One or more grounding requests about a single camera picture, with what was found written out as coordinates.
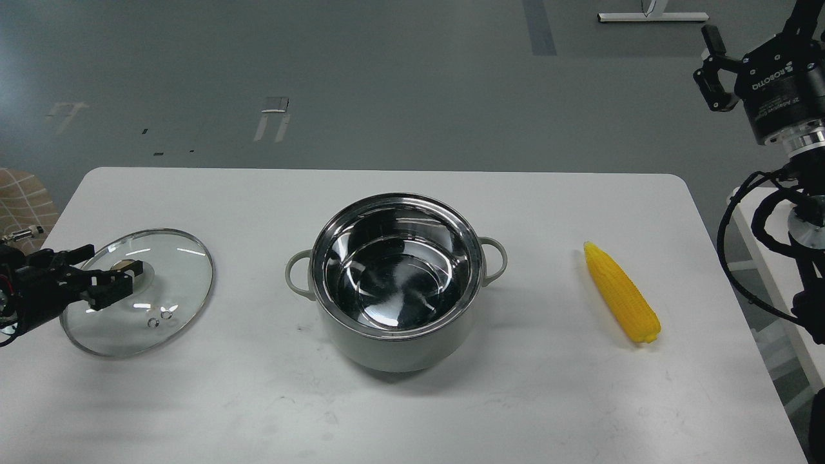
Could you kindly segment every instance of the pot handle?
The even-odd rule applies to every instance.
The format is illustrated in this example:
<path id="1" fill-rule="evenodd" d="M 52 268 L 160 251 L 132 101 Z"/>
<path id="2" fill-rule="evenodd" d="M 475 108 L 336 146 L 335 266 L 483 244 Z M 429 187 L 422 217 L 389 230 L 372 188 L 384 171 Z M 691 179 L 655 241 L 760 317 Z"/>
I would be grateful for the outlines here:
<path id="1" fill-rule="evenodd" d="M 286 271 L 284 272 L 284 278 L 286 279 L 286 286 L 290 288 L 290 290 L 294 291 L 295 293 L 301 295 L 302 297 L 306 298 L 310 301 L 315 301 L 315 294 L 309 290 L 304 290 L 303 288 L 299 288 L 294 283 L 292 283 L 292 277 L 290 277 L 290 273 L 292 273 L 292 267 L 304 258 L 309 258 L 312 256 L 312 250 L 306 249 L 300 253 L 297 253 L 295 256 L 290 258 L 290 261 L 286 264 Z"/>
<path id="2" fill-rule="evenodd" d="M 498 243 L 498 240 L 491 239 L 489 237 L 478 237 L 478 242 L 482 245 L 490 245 L 502 254 L 502 268 L 496 271 L 493 275 L 484 276 L 484 279 L 481 281 L 481 286 L 488 286 L 493 283 L 494 280 L 501 277 L 504 270 L 507 269 L 507 251 L 504 249 L 504 245 Z"/>

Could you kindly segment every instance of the white table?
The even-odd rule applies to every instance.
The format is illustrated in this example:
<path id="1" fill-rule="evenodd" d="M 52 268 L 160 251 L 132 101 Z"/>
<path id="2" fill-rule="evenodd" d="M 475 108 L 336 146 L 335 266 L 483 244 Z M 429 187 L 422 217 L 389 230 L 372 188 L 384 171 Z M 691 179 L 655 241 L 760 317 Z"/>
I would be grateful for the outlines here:
<path id="1" fill-rule="evenodd" d="M 771 187 L 759 187 L 749 193 L 737 206 L 733 219 L 742 232 L 742 238 L 757 265 L 771 302 L 776 309 L 790 313 L 790 308 L 794 305 L 794 295 L 802 291 L 802 281 L 799 280 L 796 262 L 792 258 L 770 251 L 759 243 L 751 232 L 753 213 L 762 200 L 774 191 Z M 783 243 L 788 243 L 788 214 L 792 207 L 789 202 L 783 201 L 765 223 L 765 230 Z M 798 325 L 787 321 L 782 321 L 782 324 L 808 377 L 811 389 L 816 393 L 825 387 L 825 346 L 814 343 L 808 331 Z"/>
<path id="2" fill-rule="evenodd" d="M 510 255 L 467 341 L 407 375 L 347 361 L 282 281 L 333 214 L 391 191 L 441 199 Z M 47 246 L 154 227 L 209 247 L 205 313 L 121 360 L 81 352 L 56 321 L 0 350 L 4 463 L 805 462 L 676 177 L 100 168 Z M 621 332 L 585 240 L 657 310 L 658 341 Z"/>

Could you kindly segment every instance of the yellow corn cob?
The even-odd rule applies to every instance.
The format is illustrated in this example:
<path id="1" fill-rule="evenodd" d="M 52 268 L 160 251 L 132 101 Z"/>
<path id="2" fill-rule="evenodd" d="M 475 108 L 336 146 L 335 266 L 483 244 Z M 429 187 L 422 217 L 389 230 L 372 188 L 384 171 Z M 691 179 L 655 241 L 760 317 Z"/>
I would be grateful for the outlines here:
<path id="1" fill-rule="evenodd" d="M 655 340 L 662 330 L 659 318 L 625 271 L 590 242 L 584 244 L 584 257 L 590 276 L 627 336 L 636 343 Z"/>

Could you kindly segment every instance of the pot rim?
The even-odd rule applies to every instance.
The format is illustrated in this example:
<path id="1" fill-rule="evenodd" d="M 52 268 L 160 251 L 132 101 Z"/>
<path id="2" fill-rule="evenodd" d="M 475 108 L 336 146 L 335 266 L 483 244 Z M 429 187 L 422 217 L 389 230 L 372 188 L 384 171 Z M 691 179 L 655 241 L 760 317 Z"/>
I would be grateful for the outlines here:
<path id="1" fill-rule="evenodd" d="M 460 237 L 461 242 L 467 248 L 469 257 L 468 283 L 459 300 L 442 317 L 414 329 L 387 330 L 360 324 L 346 315 L 332 300 L 324 280 L 324 257 L 332 245 L 333 238 L 338 236 L 342 228 L 349 225 L 357 216 L 388 206 L 404 206 L 424 210 L 428 214 L 443 220 Z M 339 324 L 370 339 L 402 341 L 427 336 L 458 319 L 473 302 L 481 288 L 484 265 L 484 255 L 479 237 L 469 222 L 456 210 L 441 201 L 417 193 L 382 193 L 368 196 L 345 207 L 321 229 L 312 248 L 312 256 L 309 261 L 309 280 L 318 303 Z"/>

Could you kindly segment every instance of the chair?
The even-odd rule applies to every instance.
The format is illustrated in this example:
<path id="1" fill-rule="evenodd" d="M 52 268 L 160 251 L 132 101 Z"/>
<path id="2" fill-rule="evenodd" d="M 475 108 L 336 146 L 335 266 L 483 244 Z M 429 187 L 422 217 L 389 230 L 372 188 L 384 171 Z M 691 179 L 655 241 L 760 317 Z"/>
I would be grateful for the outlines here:
<path id="1" fill-rule="evenodd" d="M 44 233 L 36 238 L 11 242 L 23 253 L 32 253 L 43 242 L 57 222 L 59 213 L 43 183 L 33 174 L 0 168 L 0 235 L 39 225 Z"/>

